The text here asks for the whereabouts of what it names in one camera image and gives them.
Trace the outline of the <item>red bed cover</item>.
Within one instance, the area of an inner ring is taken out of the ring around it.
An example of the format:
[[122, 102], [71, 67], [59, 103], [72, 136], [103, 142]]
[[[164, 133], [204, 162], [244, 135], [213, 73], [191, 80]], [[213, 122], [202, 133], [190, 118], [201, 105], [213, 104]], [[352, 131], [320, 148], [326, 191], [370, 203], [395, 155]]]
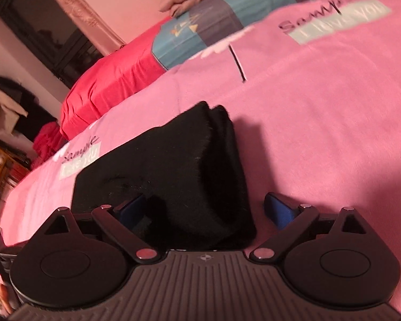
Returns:
[[98, 60], [72, 86], [61, 106], [61, 133], [71, 140], [126, 98], [165, 73], [153, 56], [154, 38], [166, 17], [136, 39]]

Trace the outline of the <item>black pants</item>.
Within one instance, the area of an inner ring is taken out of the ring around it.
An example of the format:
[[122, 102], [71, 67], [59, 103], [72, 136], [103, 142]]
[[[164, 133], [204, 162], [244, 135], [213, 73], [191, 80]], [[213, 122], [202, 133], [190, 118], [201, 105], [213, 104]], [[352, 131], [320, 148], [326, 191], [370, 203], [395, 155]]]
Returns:
[[241, 250], [256, 237], [234, 126], [223, 106], [196, 104], [104, 154], [74, 183], [71, 208], [89, 213], [145, 195], [133, 229], [158, 250]]

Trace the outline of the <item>red folded cloth pile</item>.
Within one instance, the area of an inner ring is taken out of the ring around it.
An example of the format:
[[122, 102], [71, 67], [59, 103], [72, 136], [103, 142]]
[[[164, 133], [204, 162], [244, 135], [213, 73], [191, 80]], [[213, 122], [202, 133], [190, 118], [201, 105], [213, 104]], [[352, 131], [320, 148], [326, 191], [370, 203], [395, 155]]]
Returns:
[[62, 135], [61, 128], [56, 121], [42, 126], [32, 146], [37, 155], [32, 162], [32, 169], [34, 170], [46, 162], [67, 142], [68, 140]]

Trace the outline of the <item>pink curtain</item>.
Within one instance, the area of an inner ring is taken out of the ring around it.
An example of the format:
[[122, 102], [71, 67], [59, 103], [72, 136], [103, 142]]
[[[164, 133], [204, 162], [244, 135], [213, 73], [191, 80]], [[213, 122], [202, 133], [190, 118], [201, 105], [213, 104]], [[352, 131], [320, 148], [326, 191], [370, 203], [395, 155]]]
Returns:
[[125, 45], [85, 0], [55, 1], [102, 55], [109, 55]]

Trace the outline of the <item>wooden shelf unit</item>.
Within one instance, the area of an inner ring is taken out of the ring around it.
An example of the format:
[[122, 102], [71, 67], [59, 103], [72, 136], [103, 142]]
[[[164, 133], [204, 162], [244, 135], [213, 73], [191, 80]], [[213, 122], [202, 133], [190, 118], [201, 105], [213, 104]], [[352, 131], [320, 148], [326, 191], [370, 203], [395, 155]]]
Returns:
[[30, 171], [26, 153], [0, 140], [0, 217], [10, 192]]

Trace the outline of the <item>pink printed bed sheet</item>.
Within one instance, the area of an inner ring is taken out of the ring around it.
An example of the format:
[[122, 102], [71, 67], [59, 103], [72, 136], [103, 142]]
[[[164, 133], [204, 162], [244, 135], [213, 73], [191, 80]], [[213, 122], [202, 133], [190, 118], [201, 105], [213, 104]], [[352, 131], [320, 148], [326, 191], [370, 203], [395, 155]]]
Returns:
[[[275, 190], [325, 209], [355, 207], [401, 264], [401, 0], [313, 0], [272, 12], [169, 70], [29, 173], [9, 194], [4, 241], [29, 239], [71, 203], [87, 160], [199, 101], [234, 123], [258, 240]], [[393, 294], [401, 311], [401, 280]]]

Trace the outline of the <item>hanging clothes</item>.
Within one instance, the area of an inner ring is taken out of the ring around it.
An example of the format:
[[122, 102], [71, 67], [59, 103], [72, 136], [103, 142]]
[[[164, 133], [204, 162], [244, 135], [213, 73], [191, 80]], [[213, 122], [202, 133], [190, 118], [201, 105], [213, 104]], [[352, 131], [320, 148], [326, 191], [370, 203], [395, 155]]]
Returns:
[[57, 122], [33, 93], [0, 76], [0, 131], [17, 132], [34, 141], [45, 125]]

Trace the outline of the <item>teal grey striped pillow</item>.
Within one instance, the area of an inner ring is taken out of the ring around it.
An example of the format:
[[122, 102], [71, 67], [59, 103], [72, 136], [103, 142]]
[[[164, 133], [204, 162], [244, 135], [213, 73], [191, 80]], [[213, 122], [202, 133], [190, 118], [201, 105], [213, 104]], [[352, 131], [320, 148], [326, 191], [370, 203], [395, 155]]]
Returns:
[[280, 7], [307, 0], [203, 0], [161, 26], [152, 55], [165, 70], [264, 19]]

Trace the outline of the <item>dark window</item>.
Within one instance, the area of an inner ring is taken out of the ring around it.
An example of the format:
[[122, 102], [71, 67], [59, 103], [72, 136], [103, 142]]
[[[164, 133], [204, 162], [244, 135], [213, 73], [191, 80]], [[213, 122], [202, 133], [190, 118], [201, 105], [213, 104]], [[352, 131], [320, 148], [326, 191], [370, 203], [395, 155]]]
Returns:
[[55, 0], [0, 0], [0, 18], [68, 88], [103, 57]]

